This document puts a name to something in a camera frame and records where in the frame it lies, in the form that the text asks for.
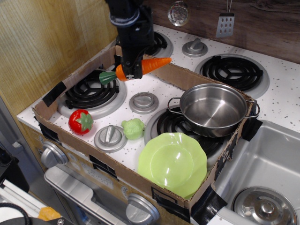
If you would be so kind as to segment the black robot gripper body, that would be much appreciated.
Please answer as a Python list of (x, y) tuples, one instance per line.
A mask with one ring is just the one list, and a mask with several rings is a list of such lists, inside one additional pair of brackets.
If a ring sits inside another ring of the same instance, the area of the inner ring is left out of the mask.
[(147, 5), (115, 4), (114, 17), (122, 48), (122, 63), (131, 65), (141, 61), (145, 51), (154, 45), (152, 9)]

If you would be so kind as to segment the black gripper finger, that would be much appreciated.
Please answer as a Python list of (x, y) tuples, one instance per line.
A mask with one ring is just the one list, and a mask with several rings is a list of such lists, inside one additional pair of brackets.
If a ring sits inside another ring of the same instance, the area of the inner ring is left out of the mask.
[(123, 76), (124, 77), (129, 77), (131, 75), (131, 65), (127, 65), (127, 64), (122, 64), (122, 72), (123, 72)]
[(142, 77), (143, 77), (142, 62), (137, 61), (134, 63), (134, 78), (141, 79)]

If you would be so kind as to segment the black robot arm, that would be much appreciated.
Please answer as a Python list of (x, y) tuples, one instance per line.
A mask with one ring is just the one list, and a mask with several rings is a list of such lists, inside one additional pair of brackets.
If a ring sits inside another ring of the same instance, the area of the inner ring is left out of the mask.
[(142, 59), (154, 45), (152, 9), (142, 0), (107, 0), (110, 22), (118, 31), (122, 69), (127, 79), (141, 79)]

